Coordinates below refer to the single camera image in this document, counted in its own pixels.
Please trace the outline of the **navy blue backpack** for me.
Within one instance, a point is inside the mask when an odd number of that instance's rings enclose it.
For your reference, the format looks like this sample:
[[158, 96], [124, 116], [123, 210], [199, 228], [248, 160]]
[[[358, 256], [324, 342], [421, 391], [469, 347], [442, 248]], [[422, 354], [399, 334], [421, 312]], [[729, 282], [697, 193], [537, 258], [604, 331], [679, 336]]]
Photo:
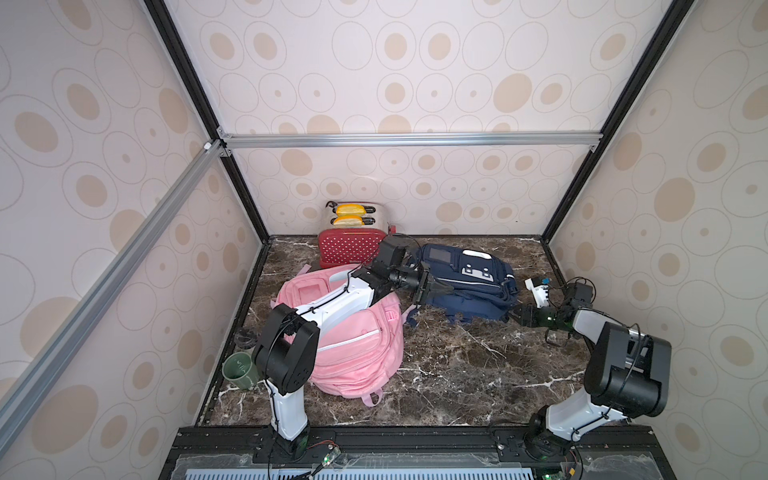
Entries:
[[452, 295], [434, 298], [426, 305], [443, 310], [452, 322], [507, 320], [519, 292], [509, 264], [479, 250], [432, 243], [421, 247], [428, 272], [454, 288]]

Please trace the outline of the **red polka dot toaster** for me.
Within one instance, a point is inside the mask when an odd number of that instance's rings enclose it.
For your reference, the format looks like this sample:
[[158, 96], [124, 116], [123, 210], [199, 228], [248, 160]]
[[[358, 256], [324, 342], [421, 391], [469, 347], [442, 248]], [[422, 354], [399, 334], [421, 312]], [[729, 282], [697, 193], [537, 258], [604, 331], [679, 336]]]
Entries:
[[[368, 214], [363, 216], [365, 226], [339, 228], [332, 225], [332, 220], [338, 217], [334, 213], [334, 207], [346, 203], [361, 204], [366, 207]], [[321, 224], [323, 229], [318, 234], [319, 266], [325, 269], [370, 262], [378, 253], [379, 243], [387, 235], [396, 231], [390, 217], [387, 207], [380, 203], [328, 201]]]

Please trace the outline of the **pink backpack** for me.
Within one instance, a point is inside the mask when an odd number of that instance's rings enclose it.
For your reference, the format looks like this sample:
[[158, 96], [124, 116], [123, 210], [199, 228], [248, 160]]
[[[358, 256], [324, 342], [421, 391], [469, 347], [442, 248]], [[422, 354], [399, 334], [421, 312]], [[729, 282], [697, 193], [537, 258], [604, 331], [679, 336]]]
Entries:
[[314, 272], [304, 266], [270, 305], [284, 303], [318, 323], [312, 384], [327, 394], [374, 407], [402, 364], [405, 313], [396, 293], [374, 301], [367, 283], [347, 276], [361, 271], [354, 264]]

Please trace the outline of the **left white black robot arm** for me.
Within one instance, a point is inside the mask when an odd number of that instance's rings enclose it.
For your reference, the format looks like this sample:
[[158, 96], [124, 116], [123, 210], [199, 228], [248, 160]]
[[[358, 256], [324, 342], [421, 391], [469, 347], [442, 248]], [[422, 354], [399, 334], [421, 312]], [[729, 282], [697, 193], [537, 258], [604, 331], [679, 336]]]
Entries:
[[407, 319], [398, 291], [415, 305], [452, 293], [407, 244], [388, 236], [376, 258], [303, 273], [288, 282], [267, 317], [252, 361], [270, 394], [271, 427], [285, 448], [305, 447], [304, 386], [375, 406], [399, 369]]

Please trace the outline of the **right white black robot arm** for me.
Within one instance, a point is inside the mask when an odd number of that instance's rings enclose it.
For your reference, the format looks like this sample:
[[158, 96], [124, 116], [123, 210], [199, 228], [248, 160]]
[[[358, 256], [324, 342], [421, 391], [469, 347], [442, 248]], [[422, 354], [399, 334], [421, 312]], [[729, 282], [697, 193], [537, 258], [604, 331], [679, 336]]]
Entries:
[[512, 317], [520, 325], [580, 336], [591, 349], [583, 387], [531, 417], [524, 444], [532, 458], [563, 455], [584, 434], [607, 423], [663, 412], [672, 354], [668, 341], [594, 309], [589, 283], [565, 285], [558, 305], [550, 301], [548, 279], [529, 278], [525, 287], [534, 302], [513, 308]]

